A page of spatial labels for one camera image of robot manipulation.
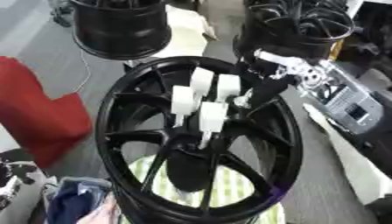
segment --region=blue fabric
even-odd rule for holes
[[[66,182],[54,197],[47,212],[48,224],[75,224],[91,212],[94,195],[79,193],[78,182]]]
[[[81,181],[79,183],[79,193],[90,193],[93,196],[91,203],[91,211],[95,210],[105,200],[106,195],[109,193],[109,189],[103,188],[102,185],[90,181]]]

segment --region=robotic arm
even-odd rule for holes
[[[293,85],[344,138],[392,178],[391,101],[372,92],[330,60],[321,59],[311,65],[305,59],[263,50],[255,51],[254,56],[277,69],[271,75],[258,75],[258,83],[234,100],[238,107],[259,105]]]

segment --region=cable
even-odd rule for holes
[[[86,83],[90,80],[90,78],[92,76],[90,65],[88,64],[88,62],[84,58],[84,53],[83,53],[83,50],[81,50],[81,49],[80,49],[80,58],[81,58],[81,61],[83,61],[84,66],[86,67],[87,76],[86,76],[86,79],[84,79],[84,81],[73,91],[74,93],[79,92],[86,85]]]

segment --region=gray carpet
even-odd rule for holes
[[[38,4],[39,1],[29,0],[29,4],[32,2]],[[19,10],[12,8],[13,13],[7,14],[9,21],[13,15],[22,18],[21,15],[26,13],[25,0],[18,0],[13,7],[19,7]],[[207,56],[228,61],[235,59],[231,51],[231,40],[238,32],[239,24],[242,21],[241,8],[241,4],[236,0],[225,0],[225,4],[221,4],[219,0],[209,0],[205,3],[203,11],[215,26],[220,37],[219,41],[212,42],[208,46]],[[12,26],[4,23],[4,20],[0,20],[0,40],[7,39],[7,33],[12,32],[9,28]],[[20,19],[12,22],[14,26],[20,23]],[[24,31],[28,33],[29,27],[25,27]],[[16,38],[15,41],[24,39],[23,34],[20,35],[22,36]],[[0,50],[7,49],[2,43],[4,44],[0,41]],[[72,40],[71,31],[61,28],[51,21],[45,22],[23,49],[13,53],[37,74],[45,91],[53,98],[72,92],[86,75],[80,58],[80,50]],[[123,68],[120,62],[98,59],[89,55],[86,55],[86,58],[91,66],[93,78],[80,91],[80,95],[94,121],[102,97],[111,85],[123,75]],[[291,105],[304,137],[304,164],[297,183],[283,200],[288,221],[298,224],[375,223],[372,215],[355,198],[343,176],[340,162],[330,148],[327,139],[306,117],[301,108],[298,94],[293,90],[288,90],[283,96]],[[129,160],[140,156],[142,155],[127,154]],[[106,176],[102,161],[96,152],[93,136],[70,151],[49,172],[57,176],[101,178]]]

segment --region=floor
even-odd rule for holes
[[[205,55],[234,61],[231,41],[241,24],[240,0],[206,0],[202,11],[214,26],[218,41]],[[9,0],[0,4],[0,54],[19,58],[30,67],[52,98],[74,91],[86,75],[81,51],[72,31],[50,20],[46,0]],[[93,73],[80,91],[93,121],[102,97],[123,75],[120,62],[98,59],[84,53]],[[304,137],[304,164],[297,183],[283,200],[288,221],[298,224],[372,224],[374,217],[355,197],[343,176],[339,160],[326,137],[311,123],[298,95],[283,93],[291,105]],[[49,172],[58,176],[105,177],[94,136],[70,151]]]

